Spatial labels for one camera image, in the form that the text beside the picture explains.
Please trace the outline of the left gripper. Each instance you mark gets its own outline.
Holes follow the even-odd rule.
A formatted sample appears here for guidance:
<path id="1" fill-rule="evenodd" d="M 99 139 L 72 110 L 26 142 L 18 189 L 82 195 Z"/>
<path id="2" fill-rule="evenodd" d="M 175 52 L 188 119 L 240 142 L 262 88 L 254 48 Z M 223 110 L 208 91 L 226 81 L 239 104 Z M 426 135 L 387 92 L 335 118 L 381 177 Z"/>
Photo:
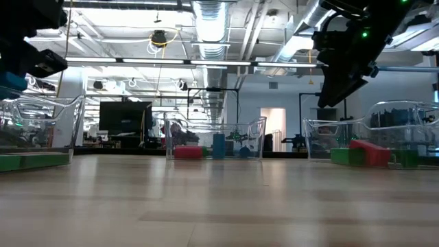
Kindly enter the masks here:
<path id="1" fill-rule="evenodd" d="M 68 68 L 67 61 L 50 49 L 38 50 L 23 34 L 1 34 L 1 82 L 30 74 L 46 78 Z"/>

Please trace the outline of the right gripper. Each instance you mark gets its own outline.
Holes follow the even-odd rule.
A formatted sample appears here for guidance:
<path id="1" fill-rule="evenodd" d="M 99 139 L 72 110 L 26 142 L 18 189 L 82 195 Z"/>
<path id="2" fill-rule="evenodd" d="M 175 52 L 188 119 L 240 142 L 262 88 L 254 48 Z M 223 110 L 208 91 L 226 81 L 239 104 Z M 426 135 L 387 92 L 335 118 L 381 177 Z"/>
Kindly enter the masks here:
<path id="1" fill-rule="evenodd" d="M 324 84 L 318 106 L 334 107 L 368 82 L 362 76 L 378 74 L 376 59 L 392 42 L 393 26 L 378 19 L 349 20 L 344 31 L 328 30 L 330 20 L 313 33 L 319 51 Z"/>

